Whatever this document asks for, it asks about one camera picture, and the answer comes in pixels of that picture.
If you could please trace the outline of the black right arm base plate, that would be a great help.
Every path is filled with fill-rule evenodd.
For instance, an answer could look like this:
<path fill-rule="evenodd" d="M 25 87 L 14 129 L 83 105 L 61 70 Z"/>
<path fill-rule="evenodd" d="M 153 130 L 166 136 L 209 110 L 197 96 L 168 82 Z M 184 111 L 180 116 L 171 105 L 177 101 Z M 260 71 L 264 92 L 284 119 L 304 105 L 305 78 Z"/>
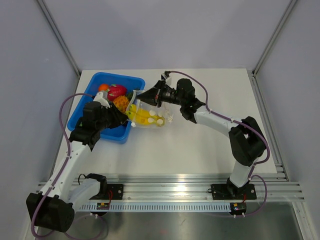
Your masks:
<path fill-rule="evenodd" d="M 231 184 L 212 184 L 210 191 L 213 200 L 256 200 L 257 194 L 255 186 L 247 183 L 238 188 Z"/>

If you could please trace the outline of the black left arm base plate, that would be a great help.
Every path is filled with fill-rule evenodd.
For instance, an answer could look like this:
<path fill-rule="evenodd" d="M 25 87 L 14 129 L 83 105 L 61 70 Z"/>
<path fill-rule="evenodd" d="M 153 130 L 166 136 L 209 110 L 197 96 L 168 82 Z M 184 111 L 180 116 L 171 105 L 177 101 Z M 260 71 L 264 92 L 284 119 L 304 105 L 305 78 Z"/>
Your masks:
<path fill-rule="evenodd" d="M 110 184 L 100 186 L 99 192 L 90 198 L 90 200 L 122 200 L 124 195 L 123 184 Z"/>

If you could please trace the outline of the aluminium mounting rail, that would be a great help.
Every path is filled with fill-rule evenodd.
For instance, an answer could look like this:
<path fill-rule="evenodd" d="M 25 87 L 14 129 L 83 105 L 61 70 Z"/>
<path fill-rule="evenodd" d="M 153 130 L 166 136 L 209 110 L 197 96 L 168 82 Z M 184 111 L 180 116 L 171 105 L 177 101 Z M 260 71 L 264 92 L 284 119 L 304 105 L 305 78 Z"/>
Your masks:
<path fill-rule="evenodd" d="M 282 164 L 275 165 L 276 173 L 261 173 L 251 183 L 255 186 L 257 202 L 303 202 L 305 195 L 297 181 L 290 181 Z M 107 173 L 109 184 L 124 186 L 124 202 L 211 202 L 208 189 L 223 184 L 227 173 L 193 174 L 124 174 Z"/>

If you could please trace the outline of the pink toy dragon fruit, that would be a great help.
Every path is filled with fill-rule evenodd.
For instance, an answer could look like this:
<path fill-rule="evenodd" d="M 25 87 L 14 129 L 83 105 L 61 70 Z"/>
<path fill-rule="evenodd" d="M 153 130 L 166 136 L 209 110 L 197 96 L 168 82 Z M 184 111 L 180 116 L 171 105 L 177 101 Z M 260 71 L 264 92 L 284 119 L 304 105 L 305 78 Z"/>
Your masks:
<path fill-rule="evenodd" d="M 113 101 L 119 96 L 124 96 L 127 93 L 127 88 L 120 84 L 111 84 L 107 89 L 107 96 L 110 101 Z"/>

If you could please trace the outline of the toy orange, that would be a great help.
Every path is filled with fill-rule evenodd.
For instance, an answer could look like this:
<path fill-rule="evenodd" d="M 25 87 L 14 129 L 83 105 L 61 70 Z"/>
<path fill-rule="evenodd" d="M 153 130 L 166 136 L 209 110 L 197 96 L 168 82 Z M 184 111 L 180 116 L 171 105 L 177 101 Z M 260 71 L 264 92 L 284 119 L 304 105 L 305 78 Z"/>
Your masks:
<path fill-rule="evenodd" d="M 109 89 L 109 85 L 108 84 L 106 84 L 106 83 L 103 83 L 103 84 L 101 84 L 99 87 L 98 87 L 98 91 L 99 92 L 101 92 L 101 91 L 108 91 L 108 89 Z"/>

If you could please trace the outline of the blue plastic bin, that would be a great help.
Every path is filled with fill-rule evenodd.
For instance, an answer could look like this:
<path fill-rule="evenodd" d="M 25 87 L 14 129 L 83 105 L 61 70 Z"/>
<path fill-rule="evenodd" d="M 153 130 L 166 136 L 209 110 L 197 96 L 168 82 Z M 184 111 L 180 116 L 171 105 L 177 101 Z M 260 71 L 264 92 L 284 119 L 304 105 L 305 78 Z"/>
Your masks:
<path fill-rule="evenodd" d="M 121 85 L 125 87 L 127 91 L 143 90 L 146 85 L 145 81 L 139 77 L 107 72 L 97 72 L 92 76 L 84 92 L 86 94 L 94 96 L 98 93 L 98 88 L 102 84 Z M 67 123 L 67 128 L 70 131 L 73 131 L 75 129 L 77 121 L 80 117 L 83 116 L 83 107 L 85 106 L 85 104 L 87 102 L 91 102 L 92 100 L 93 98 L 89 96 L 83 95 L 81 97 Z M 111 141 L 117 144 L 124 144 L 129 137 L 130 130 L 131 125 L 129 123 L 126 123 L 113 129 L 105 129 L 101 132 L 100 137 L 104 140 Z"/>

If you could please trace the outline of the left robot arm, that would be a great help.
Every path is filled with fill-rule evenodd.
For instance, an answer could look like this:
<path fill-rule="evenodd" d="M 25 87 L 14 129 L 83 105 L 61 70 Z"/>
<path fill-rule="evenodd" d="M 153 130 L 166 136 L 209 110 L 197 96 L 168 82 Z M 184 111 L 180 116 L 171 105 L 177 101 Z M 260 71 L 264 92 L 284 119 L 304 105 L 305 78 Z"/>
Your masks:
<path fill-rule="evenodd" d="M 93 196 L 103 199 L 108 194 L 106 177 L 93 174 L 74 190 L 74 178 L 88 159 L 105 129 L 113 129 L 128 120 L 113 103 L 103 106 L 98 101 L 86 103 L 82 117 L 67 137 L 67 152 L 58 168 L 39 193 L 30 193 L 26 199 L 31 226 L 65 233 L 76 212 Z"/>

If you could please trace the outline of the orange toy pineapple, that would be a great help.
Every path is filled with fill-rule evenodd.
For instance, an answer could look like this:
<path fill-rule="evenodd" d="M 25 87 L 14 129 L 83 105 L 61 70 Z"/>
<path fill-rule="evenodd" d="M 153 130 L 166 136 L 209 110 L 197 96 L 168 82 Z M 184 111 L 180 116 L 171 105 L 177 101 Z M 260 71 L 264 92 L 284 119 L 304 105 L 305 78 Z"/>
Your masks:
<path fill-rule="evenodd" d="M 129 103 L 130 103 L 130 100 L 125 95 L 120 95 L 113 100 L 113 104 L 122 113 L 126 112 L 126 109 Z"/>

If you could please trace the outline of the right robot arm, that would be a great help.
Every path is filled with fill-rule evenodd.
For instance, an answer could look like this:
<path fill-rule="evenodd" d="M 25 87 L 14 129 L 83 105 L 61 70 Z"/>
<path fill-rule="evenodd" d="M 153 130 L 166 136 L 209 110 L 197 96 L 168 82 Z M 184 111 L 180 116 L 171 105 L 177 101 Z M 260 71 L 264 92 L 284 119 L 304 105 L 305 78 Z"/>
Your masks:
<path fill-rule="evenodd" d="M 190 79 L 178 80 L 176 88 L 171 88 L 165 80 L 137 95 L 137 99 L 154 107 L 163 103 L 180 106 L 181 115 L 190 122 L 216 130 L 230 141 L 235 164 L 226 183 L 217 189 L 223 199 L 240 199 L 249 189 L 249 182 L 258 159 L 269 153 L 267 141 L 253 117 L 236 120 L 213 112 L 207 102 L 200 101 Z"/>

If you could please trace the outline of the yellow toy banana bunch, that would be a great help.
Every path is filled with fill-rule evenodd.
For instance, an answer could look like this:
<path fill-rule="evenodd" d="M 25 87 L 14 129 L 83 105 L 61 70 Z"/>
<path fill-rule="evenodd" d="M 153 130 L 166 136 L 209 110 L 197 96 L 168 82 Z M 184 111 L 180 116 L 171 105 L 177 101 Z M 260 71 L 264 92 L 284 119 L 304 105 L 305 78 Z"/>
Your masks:
<path fill-rule="evenodd" d="M 131 104 L 125 111 L 132 126 L 156 126 L 162 127 L 165 125 L 165 118 L 156 114 L 154 110 L 146 110 Z"/>

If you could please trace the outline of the clear dotted zip top bag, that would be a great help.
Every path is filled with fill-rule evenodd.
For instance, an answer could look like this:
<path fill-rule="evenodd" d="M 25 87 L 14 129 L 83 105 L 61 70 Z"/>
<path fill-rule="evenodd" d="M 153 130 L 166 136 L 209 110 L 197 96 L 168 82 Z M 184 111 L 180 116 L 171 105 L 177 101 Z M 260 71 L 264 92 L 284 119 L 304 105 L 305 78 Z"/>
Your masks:
<path fill-rule="evenodd" d="M 173 111 L 168 103 L 162 103 L 161 107 L 152 106 L 137 99 L 144 90 L 133 90 L 131 100 L 125 114 L 131 122 L 131 126 L 137 128 L 162 128 L 173 122 Z"/>

